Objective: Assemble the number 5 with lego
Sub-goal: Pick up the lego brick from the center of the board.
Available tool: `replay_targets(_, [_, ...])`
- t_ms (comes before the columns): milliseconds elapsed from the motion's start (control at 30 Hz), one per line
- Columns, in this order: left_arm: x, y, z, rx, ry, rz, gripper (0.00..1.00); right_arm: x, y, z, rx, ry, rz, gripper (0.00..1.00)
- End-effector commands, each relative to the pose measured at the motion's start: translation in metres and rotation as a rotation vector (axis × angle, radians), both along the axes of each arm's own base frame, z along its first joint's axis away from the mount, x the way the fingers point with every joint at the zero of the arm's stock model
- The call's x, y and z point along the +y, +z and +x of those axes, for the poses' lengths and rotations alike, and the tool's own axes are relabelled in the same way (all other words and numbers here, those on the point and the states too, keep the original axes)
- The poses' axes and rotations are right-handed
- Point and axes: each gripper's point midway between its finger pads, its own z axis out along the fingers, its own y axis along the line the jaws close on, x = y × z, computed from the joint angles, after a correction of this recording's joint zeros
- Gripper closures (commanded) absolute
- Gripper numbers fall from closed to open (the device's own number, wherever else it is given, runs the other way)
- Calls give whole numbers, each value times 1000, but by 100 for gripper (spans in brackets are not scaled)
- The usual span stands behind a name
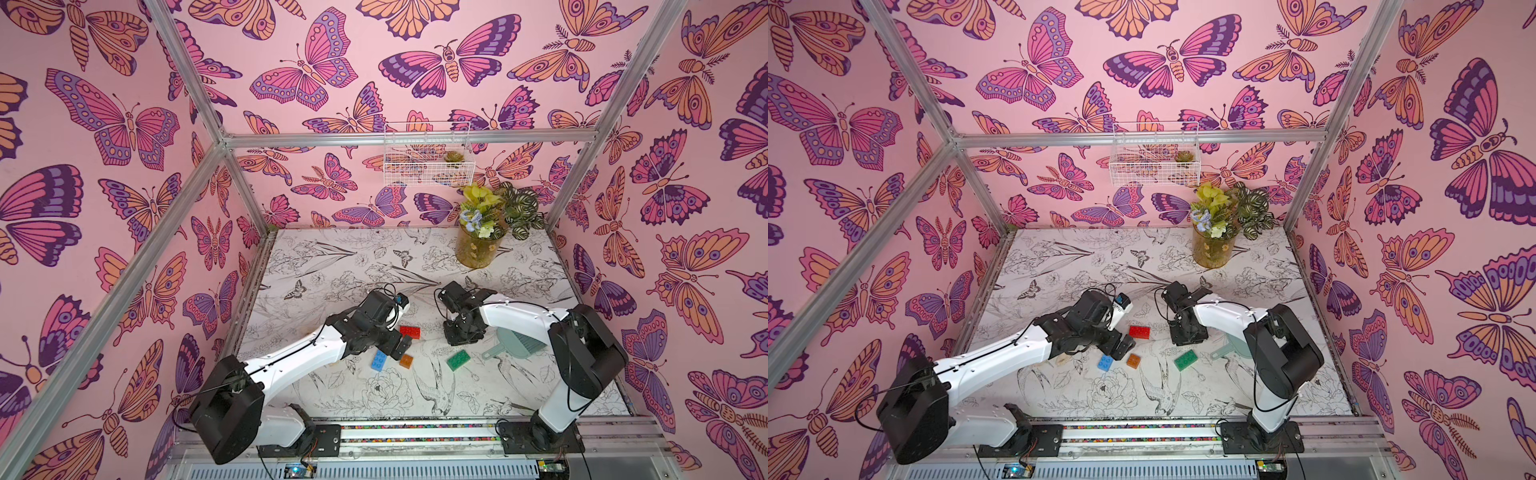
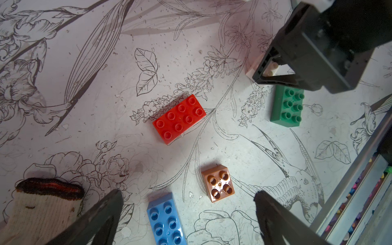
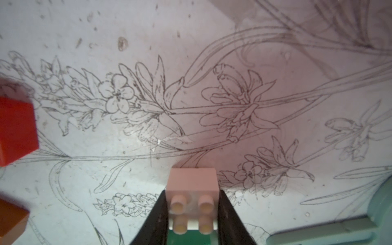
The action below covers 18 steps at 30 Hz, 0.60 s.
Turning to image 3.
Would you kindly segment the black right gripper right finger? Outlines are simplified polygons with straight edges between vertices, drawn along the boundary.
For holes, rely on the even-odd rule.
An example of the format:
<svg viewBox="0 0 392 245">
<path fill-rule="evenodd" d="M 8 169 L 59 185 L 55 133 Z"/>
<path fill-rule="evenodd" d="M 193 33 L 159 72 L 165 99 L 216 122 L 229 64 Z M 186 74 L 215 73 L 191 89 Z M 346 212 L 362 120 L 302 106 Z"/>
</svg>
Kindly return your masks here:
<svg viewBox="0 0 392 245">
<path fill-rule="evenodd" d="M 217 233 L 219 245 L 256 245 L 223 190 L 219 191 Z"/>
</svg>

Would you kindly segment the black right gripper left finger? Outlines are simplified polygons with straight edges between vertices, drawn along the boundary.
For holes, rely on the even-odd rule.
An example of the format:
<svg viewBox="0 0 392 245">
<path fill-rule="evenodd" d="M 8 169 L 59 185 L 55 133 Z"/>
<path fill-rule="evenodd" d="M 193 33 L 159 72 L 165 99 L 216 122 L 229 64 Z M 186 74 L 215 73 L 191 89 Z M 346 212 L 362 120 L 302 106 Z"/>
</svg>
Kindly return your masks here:
<svg viewBox="0 0 392 245">
<path fill-rule="evenodd" d="M 130 245 L 166 245 L 167 235 L 168 207 L 165 191 L 162 191 Z"/>
</svg>

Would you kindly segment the orange square lego brick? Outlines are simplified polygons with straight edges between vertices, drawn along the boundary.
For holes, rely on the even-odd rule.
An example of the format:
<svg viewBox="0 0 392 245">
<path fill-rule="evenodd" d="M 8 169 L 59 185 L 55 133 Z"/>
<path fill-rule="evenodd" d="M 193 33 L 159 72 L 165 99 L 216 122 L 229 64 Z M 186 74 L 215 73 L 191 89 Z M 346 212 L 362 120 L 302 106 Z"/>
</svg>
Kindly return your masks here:
<svg viewBox="0 0 392 245">
<path fill-rule="evenodd" d="M 12 245 L 25 231 L 30 212 L 1 199 L 1 245 Z"/>
</svg>

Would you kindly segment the green long lego brick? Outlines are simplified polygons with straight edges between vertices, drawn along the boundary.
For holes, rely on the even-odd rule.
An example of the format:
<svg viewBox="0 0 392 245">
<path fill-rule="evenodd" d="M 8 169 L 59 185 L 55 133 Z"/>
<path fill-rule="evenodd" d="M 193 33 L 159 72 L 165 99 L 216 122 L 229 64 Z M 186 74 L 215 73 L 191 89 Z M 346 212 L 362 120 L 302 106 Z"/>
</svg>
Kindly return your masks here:
<svg viewBox="0 0 392 245">
<path fill-rule="evenodd" d="M 218 234 L 213 231 L 209 235 L 203 235 L 198 230 L 189 230 L 183 235 L 168 232 L 167 245 L 219 245 Z"/>
</svg>

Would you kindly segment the red long lego brick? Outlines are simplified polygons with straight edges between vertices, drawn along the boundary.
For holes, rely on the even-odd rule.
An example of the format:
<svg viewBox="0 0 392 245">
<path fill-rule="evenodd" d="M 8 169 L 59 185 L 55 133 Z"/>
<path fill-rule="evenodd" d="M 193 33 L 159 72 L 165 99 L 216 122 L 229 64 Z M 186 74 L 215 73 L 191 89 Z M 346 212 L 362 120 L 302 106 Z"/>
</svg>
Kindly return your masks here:
<svg viewBox="0 0 392 245">
<path fill-rule="evenodd" d="M 33 102 L 25 88 L 1 78 L 1 167 L 39 148 Z"/>
</svg>

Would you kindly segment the white square lego brick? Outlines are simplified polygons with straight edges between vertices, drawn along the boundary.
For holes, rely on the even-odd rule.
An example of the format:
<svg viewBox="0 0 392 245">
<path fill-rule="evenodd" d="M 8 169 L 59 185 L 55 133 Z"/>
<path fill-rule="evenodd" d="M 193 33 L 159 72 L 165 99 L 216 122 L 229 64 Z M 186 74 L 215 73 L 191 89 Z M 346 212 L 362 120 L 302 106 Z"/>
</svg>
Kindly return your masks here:
<svg viewBox="0 0 392 245">
<path fill-rule="evenodd" d="M 169 229 L 177 235 L 217 230 L 219 193 L 215 168 L 172 168 L 165 188 Z"/>
</svg>

